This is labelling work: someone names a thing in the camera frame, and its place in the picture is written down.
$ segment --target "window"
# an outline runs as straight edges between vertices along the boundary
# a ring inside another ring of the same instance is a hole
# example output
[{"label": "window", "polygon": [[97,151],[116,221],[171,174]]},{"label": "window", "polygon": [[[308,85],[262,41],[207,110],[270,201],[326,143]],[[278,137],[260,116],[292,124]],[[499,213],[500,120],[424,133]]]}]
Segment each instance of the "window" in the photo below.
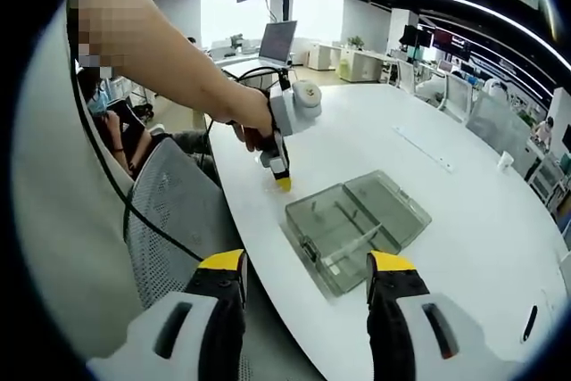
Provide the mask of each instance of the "window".
[{"label": "window", "polygon": [[343,0],[294,0],[292,20],[296,37],[338,41],[343,24]]},{"label": "window", "polygon": [[242,33],[244,39],[261,39],[270,22],[264,0],[201,0],[203,46]]}]

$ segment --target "clear plastic box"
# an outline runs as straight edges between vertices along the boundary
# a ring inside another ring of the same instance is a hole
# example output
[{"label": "clear plastic box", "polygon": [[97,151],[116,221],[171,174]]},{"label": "clear plastic box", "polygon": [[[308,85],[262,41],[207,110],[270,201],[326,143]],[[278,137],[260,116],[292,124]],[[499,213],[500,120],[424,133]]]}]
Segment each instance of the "clear plastic box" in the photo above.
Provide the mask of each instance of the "clear plastic box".
[{"label": "clear plastic box", "polygon": [[337,296],[365,279],[368,252],[398,254],[432,221],[381,171],[288,204],[285,215],[294,245]]}]

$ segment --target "face mask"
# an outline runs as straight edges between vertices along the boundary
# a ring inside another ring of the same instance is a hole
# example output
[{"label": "face mask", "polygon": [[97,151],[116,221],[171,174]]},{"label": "face mask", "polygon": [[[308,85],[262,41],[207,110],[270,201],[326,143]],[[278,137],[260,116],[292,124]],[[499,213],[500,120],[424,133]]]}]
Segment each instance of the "face mask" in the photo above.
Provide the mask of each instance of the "face mask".
[{"label": "face mask", "polygon": [[89,102],[87,108],[94,116],[101,116],[107,111],[107,104],[109,103],[109,96],[104,89],[98,89],[95,95]]}]

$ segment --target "white oval table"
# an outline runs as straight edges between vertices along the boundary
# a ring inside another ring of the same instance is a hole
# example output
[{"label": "white oval table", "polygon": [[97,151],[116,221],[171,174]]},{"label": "white oval table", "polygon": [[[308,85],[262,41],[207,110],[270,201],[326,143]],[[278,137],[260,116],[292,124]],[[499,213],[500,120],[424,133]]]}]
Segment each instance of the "white oval table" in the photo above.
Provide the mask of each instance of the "white oval table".
[{"label": "white oval table", "polygon": [[[372,379],[365,285],[326,299],[280,227],[285,206],[373,170],[388,174],[432,216],[402,252],[430,291],[467,311],[500,358],[528,359],[567,304],[559,272],[567,248],[533,191],[512,168],[497,171],[499,155],[476,135],[398,88],[321,90],[318,124],[285,140],[290,193],[277,189],[259,154],[248,153],[231,127],[217,124],[210,135],[245,249],[312,363],[330,381]],[[537,320],[522,343],[533,305]]]}]

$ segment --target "white cup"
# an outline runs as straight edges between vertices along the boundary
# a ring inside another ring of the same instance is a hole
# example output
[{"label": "white cup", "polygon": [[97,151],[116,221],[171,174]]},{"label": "white cup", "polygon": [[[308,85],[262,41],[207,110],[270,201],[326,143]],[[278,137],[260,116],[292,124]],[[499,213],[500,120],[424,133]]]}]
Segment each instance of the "white cup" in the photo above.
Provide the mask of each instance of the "white cup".
[{"label": "white cup", "polygon": [[503,151],[503,154],[500,157],[500,161],[498,162],[498,170],[505,171],[507,167],[514,163],[514,157],[511,156],[506,151]]}]

